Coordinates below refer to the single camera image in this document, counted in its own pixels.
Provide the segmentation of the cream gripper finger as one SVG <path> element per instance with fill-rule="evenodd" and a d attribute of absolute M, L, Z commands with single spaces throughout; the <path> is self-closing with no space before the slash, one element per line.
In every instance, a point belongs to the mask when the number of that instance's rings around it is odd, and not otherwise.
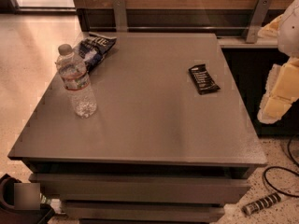
<path fill-rule="evenodd" d="M 281 120 L 291 107 L 292 103 L 288 100 L 275 99 L 264 95 L 260 102 L 257 115 L 258 121 L 264 124 L 274 124 Z"/>

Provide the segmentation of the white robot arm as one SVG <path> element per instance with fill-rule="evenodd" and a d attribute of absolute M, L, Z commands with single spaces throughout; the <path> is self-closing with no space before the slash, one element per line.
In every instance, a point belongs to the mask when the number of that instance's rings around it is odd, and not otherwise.
<path fill-rule="evenodd" d="M 274 64 L 270 69 L 259 105 L 258 121 L 273 124 L 299 99 L 299 0 L 263 29 L 277 30 L 278 50 L 289 57 L 283 65 Z"/>

